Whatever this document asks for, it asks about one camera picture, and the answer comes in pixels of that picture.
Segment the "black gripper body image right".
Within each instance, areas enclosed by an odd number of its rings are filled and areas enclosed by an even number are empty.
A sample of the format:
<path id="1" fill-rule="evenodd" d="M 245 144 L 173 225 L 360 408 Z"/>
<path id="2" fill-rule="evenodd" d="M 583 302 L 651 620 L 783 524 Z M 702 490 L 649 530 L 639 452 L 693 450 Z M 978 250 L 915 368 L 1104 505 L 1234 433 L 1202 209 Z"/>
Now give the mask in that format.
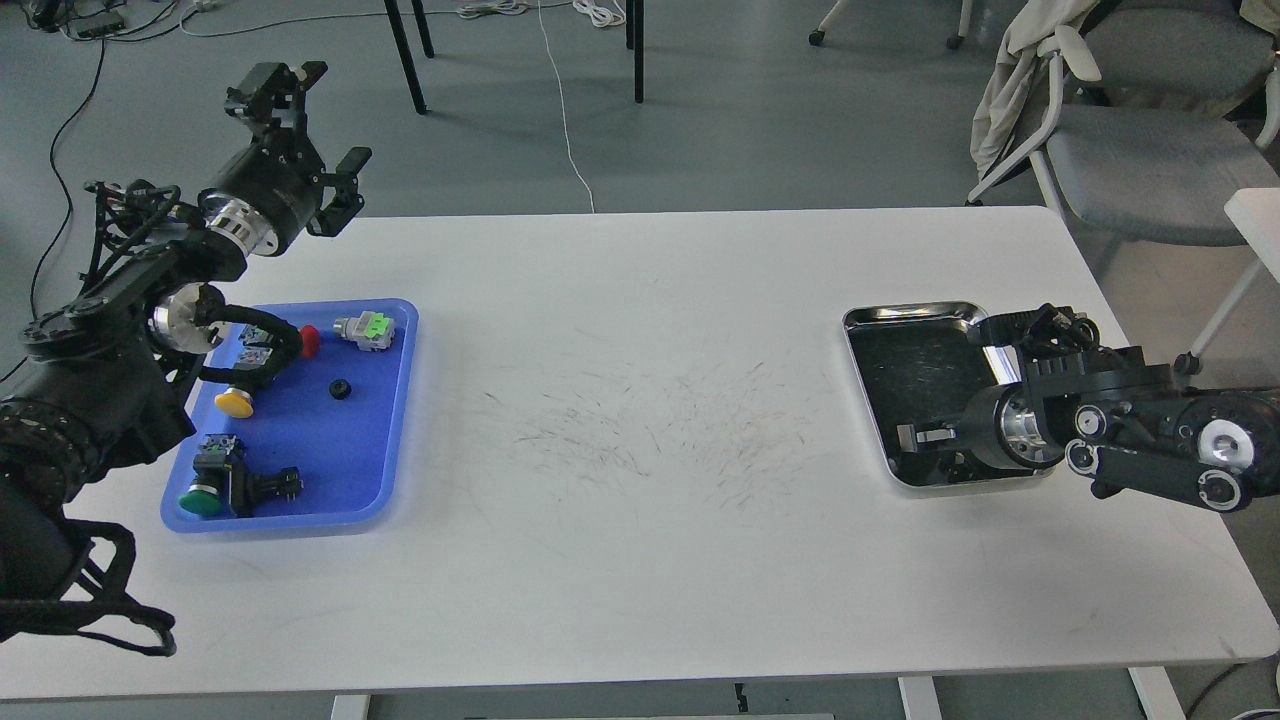
<path id="1" fill-rule="evenodd" d="M 1030 407 L 1021 384 L 991 386 L 974 395 L 955 424 L 954 447 L 996 471 L 1037 473 L 1065 457 Z"/>

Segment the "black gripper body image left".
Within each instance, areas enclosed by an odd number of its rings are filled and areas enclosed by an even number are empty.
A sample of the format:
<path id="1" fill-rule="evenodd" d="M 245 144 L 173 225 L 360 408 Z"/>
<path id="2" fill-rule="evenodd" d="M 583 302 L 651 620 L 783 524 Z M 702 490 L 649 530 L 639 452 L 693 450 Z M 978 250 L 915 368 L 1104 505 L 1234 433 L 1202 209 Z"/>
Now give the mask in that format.
<path id="1" fill-rule="evenodd" d="M 282 255 L 317 213 L 323 187 L 316 178 L 324 161 L 310 142 L 253 143 L 233 156 L 198 202 L 210 220 L 229 201 L 238 201 L 261 217 L 269 229 L 260 231 L 253 252 L 265 258 Z"/>

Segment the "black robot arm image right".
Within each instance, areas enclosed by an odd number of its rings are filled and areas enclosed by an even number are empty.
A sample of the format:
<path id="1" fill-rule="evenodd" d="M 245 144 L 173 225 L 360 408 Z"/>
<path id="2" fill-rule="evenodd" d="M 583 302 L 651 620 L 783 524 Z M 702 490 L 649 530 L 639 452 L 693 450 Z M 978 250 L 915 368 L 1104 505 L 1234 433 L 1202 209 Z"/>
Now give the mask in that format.
<path id="1" fill-rule="evenodd" d="M 1012 350 L 1018 379 L 977 391 L 956 413 L 896 421 L 893 470 L 914 461 L 968 483 L 1065 464 L 1096 498 L 1133 489 L 1220 514 L 1277 495 L 1275 388 L 1188 386 L 1137 346 L 1103 345 L 1069 306 L 989 316 L 966 337 Z"/>

